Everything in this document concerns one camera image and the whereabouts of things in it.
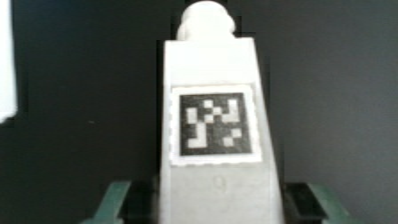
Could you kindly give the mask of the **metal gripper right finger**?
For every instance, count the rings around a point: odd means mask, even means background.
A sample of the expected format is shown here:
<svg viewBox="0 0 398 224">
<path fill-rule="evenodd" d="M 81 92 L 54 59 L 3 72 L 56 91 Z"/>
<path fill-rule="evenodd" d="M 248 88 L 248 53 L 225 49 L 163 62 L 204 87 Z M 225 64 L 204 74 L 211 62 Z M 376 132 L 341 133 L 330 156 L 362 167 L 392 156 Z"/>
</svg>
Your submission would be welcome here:
<svg viewBox="0 0 398 224">
<path fill-rule="evenodd" d="M 284 184 L 285 224 L 355 224 L 328 188 L 310 183 Z"/>
</svg>

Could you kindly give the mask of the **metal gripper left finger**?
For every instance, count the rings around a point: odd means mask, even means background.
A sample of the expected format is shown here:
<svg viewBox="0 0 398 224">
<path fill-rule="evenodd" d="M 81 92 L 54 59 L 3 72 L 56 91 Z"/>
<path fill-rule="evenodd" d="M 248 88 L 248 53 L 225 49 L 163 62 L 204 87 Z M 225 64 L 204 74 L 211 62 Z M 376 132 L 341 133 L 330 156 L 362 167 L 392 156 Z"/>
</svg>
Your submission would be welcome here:
<svg viewBox="0 0 398 224">
<path fill-rule="evenodd" d="M 94 215 L 81 224 L 150 224 L 150 195 L 147 183 L 111 182 Z"/>
</svg>

